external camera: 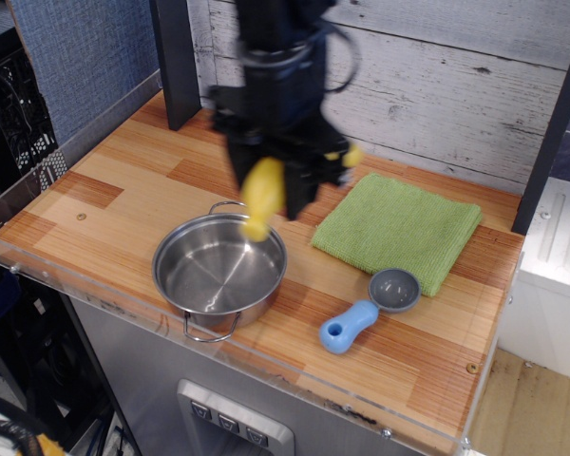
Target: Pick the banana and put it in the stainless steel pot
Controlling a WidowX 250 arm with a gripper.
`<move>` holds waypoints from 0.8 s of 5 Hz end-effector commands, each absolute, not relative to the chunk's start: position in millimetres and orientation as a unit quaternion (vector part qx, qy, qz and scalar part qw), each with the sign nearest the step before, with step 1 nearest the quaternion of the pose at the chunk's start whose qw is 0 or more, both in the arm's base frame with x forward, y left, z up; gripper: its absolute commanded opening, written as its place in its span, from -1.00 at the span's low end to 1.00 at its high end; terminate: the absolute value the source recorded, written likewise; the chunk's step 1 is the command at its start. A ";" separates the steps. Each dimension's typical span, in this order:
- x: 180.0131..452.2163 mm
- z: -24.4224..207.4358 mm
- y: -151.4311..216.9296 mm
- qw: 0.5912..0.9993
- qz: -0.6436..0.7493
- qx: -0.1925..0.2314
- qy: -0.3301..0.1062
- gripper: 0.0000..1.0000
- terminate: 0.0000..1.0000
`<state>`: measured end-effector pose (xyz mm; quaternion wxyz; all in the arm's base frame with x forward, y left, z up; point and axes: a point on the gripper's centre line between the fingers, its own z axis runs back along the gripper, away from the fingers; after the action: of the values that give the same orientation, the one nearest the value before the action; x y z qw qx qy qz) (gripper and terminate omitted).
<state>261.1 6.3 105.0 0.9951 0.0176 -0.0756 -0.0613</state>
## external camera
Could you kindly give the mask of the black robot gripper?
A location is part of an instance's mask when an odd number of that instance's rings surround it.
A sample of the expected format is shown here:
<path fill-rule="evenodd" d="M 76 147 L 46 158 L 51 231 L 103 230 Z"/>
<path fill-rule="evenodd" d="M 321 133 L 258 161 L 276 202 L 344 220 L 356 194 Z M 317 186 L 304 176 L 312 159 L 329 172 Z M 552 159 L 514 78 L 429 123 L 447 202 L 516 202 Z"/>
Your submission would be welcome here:
<path fill-rule="evenodd" d="M 227 136 L 228 156 L 241 189 L 265 156 L 263 144 L 322 149 L 345 141 L 323 116 L 327 37 L 339 30 L 324 19 L 332 1 L 237 1 L 236 56 L 241 86 L 214 85 L 216 130 Z M 319 176 L 307 163 L 286 161 L 288 220 L 314 202 Z"/>

